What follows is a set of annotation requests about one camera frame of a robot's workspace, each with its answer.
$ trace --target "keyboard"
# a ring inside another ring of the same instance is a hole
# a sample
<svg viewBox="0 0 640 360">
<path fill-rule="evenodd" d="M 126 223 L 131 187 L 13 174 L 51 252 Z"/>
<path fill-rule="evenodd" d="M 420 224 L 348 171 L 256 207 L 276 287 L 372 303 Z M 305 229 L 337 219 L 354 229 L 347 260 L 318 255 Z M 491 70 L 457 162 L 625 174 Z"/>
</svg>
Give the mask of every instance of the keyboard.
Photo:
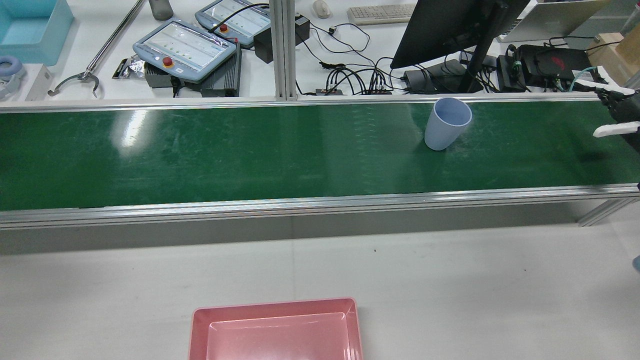
<svg viewBox="0 0 640 360">
<path fill-rule="evenodd" d="M 347 16 L 356 25 L 390 24 L 409 22 L 415 4 L 360 6 L 349 8 Z"/>
</svg>

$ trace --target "computer mouse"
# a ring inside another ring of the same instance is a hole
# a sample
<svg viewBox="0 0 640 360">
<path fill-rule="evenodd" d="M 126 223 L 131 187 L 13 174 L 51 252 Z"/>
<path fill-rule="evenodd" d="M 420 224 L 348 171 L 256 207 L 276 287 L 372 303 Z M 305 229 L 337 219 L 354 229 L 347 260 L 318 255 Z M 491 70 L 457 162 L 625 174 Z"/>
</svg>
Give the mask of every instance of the computer mouse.
<svg viewBox="0 0 640 360">
<path fill-rule="evenodd" d="M 313 7 L 316 15 L 320 19 L 326 19 L 329 16 L 331 16 L 331 10 L 329 9 L 329 4 L 327 4 L 324 0 L 315 0 Z"/>
</svg>

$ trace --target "headphones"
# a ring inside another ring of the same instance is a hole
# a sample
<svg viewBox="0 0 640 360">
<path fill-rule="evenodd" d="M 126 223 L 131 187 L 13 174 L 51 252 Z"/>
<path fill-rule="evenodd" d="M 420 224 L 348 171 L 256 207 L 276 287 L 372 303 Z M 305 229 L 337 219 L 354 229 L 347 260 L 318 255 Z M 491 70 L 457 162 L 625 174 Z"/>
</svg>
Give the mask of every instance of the headphones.
<svg viewBox="0 0 640 360">
<path fill-rule="evenodd" d="M 0 81 L 4 81 L 4 86 L 0 85 L 0 99 L 4 99 L 5 96 L 18 90 L 25 73 L 26 71 L 18 58 L 0 56 Z"/>
</svg>

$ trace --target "red emergency stop button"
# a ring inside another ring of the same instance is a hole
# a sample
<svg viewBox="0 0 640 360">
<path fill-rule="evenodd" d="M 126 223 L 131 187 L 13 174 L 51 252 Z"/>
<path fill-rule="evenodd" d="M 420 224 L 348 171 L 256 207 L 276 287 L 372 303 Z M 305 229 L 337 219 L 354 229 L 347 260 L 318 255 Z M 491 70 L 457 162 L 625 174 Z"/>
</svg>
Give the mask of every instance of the red emergency stop button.
<svg viewBox="0 0 640 360">
<path fill-rule="evenodd" d="M 164 65 L 164 67 L 172 67 L 173 59 L 171 59 L 169 56 L 165 57 L 164 59 L 162 59 L 162 65 Z"/>
</svg>

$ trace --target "monitor stand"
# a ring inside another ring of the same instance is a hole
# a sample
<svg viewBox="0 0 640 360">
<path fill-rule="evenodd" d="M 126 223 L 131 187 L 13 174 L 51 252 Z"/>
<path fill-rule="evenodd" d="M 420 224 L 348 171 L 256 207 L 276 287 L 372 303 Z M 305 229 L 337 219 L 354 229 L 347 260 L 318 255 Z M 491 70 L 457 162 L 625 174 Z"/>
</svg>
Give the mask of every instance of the monitor stand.
<svg viewBox="0 0 640 360">
<path fill-rule="evenodd" d="M 509 10 L 509 6 L 503 1 L 496 1 L 491 9 L 483 31 L 480 31 L 476 50 L 469 65 L 465 68 L 456 60 L 450 60 L 445 64 L 434 65 L 426 70 L 411 70 L 404 73 L 411 92 L 423 94 L 473 94 L 482 90 L 483 86 L 476 80 L 476 75 L 482 70 L 486 57 L 495 34 L 500 34 L 500 25 Z M 408 80 L 422 77 L 424 88 L 413 87 Z"/>
<path fill-rule="evenodd" d="M 411 94 L 459 94 L 466 71 L 458 60 L 449 60 L 425 70 L 405 71 L 404 82 L 411 88 Z M 482 84 L 474 79 L 468 92 L 472 94 L 482 89 Z"/>
</svg>

